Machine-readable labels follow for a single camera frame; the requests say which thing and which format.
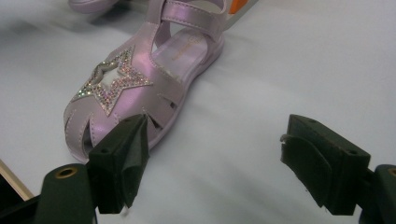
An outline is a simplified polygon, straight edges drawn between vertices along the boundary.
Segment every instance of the orange tag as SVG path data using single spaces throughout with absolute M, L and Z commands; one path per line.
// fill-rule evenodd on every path
M 233 0 L 230 7 L 230 14 L 238 12 L 247 2 L 248 0 Z

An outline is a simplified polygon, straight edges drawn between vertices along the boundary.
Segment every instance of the brass grommet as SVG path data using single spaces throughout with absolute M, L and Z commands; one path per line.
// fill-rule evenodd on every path
M 388 169 L 388 171 L 389 171 L 389 173 L 390 173 L 391 175 L 393 175 L 393 176 L 396 177 L 396 168 L 390 168 L 390 169 Z
M 78 171 L 78 169 L 76 167 L 73 167 L 73 166 L 66 167 L 66 168 L 63 168 L 62 170 L 58 171 L 56 173 L 55 177 L 57 179 L 65 179 L 67 177 L 75 175 L 77 171 Z

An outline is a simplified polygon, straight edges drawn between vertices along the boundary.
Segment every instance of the star embellishment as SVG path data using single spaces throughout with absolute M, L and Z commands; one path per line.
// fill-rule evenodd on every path
M 132 67 L 133 55 L 134 46 L 124 50 L 110 61 L 99 63 L 72 101 L 93 95 L 106 115 L 109 116 L 123 90 L 152 85 L 145 75 Z M 103 82 L 106 72 L 116 68 L 118 76 L 112 80 L 110 85 L 106 85 Z

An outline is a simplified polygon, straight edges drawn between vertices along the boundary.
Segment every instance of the sandal strap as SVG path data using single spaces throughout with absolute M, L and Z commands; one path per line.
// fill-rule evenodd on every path
M 221 8 L 220 13 L 212 13 L 188 4 L 191 0 L 168 0 L 163 6 L 163 21 L 170 21 L 195 28 L 209 35 L 214 41 L 219 41 L 226 21 L 225 0 L 211 0 L 210 2 Z
M 165 0 L 148 1 L 148 13 L 146 21 L 154 24 L 161 24 L 161 12 Z

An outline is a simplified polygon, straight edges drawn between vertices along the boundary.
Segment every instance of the sandal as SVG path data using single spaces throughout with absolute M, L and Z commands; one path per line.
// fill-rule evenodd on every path
M 190 1 L 149 1 L 136 35 L 99 63 L 71 100 L 64 132 L 76 159 L 88 161 L 93 147 L 132 115 L 147 115 L 149 148 L 168 132 L 191 82 L 219 57 L 224 43 L 226 0 L 206 0 L 220 13 Z M 171 23 L 184 27 L 171 35 Z

